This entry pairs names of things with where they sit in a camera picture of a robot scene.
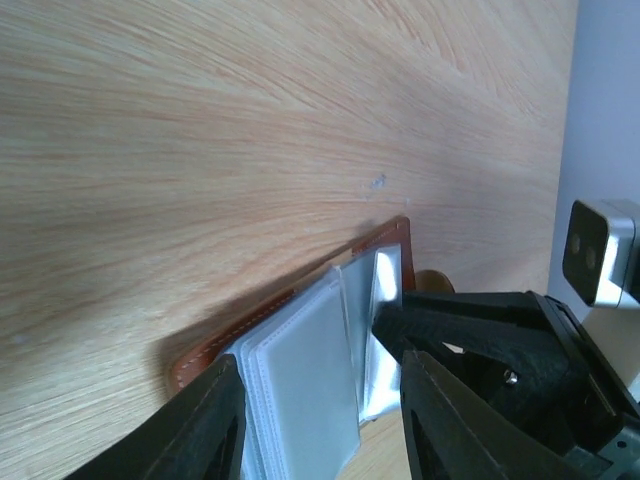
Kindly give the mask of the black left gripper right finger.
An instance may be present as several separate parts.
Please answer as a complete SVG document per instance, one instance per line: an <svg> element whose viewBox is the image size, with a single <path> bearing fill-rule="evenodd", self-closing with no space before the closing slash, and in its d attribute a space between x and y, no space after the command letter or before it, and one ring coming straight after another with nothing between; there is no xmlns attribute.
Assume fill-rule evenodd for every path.
<svg viewBox="0 0 640 480"><path fill-rule="evenodd" d="M564 456L523 428L567 390L517 386L513 399L488 403L433 358L406 349L401 400L415 479L596 479L600 458L585 450Z"/></svg>

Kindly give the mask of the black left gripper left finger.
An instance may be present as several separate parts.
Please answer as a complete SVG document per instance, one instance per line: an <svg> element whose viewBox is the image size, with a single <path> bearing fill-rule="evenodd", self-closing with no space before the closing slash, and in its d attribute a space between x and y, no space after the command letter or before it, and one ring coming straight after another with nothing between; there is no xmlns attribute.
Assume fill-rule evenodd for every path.
<svg viewBox="0 0 640 480"><path fill-rule="evenodd" d="M225 354L129 435L70 479L238 479L245 389Z"/></svg>

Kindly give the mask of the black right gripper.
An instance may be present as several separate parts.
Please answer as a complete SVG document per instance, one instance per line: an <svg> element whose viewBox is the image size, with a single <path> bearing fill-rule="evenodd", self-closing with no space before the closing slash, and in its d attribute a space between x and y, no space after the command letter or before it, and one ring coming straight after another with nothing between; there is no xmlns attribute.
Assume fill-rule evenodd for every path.
<svg viewBox="0 0 640 480"><path fill-rule="evenodd" d="M462 348L463 381L507 420L592 478L638 478L639 404L563 303L409 292L379 310L373 333L396 359Z"/></svg>

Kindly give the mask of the brown leather card holder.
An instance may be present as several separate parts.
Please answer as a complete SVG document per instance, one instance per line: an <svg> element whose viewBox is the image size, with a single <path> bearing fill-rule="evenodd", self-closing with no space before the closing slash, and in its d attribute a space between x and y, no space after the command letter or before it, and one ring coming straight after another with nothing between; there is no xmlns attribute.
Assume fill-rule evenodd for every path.
<svg viewBox="0 0 640 480"><path fill-rule="evenodd" d="M399 365L372 325L415 286L410 222L397 216L200 340L170 367L169 389L233 356L246 391L241 477L334 479L361 426L400 405Z"/></svg>

